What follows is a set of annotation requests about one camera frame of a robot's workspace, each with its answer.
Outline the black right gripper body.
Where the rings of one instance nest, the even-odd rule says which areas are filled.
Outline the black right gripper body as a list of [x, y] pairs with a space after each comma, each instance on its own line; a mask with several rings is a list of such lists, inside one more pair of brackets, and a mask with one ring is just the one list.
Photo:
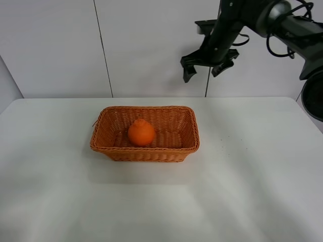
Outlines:
[[221, 1], [219, 15], [211, 32], [206, 35], [199, 50], [182, 57], [184, 68], [206, 66], [230, 68], [230, 47], [246, 25], [246, 16], [252, 1]]

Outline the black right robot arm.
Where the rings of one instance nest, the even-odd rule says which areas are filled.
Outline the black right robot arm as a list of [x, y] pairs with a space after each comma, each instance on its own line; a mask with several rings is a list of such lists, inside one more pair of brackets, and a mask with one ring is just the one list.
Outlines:
[[196, 22], [204, 40], [198, 50], [181, 58], [184, 82], [196, 74], [195, 66], [209, 67], [214, 77], [231, 68], [239, 55], [235, 48], [247, 44], [235, 40], [247, 27], [266, 39], [271, 55], [298, 54], [305, 60], [299, 77], [305, 81], [302, 104], [322, 121], [322, 23], [312, 19], [313, 6], [306, 1], [295, 8], [288, 1], [220, 1], [217, 19]]

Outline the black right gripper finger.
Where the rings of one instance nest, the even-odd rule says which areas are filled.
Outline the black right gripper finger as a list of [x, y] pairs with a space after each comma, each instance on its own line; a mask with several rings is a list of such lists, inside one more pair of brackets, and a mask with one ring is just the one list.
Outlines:
[[185, 83], [188, 83], [195, 74], [197, 74], [197, 71], [194, 66], [183, 66], [183, 80]]
[[234, 62], [231, 59], [226, 59], [223, 62], [221, 62], [219, 65], [213, 67], [211, 73], [212, 73], [213, 77], [217, 77], [223, 71], [231, 68], [233, 65], [234, 65]]

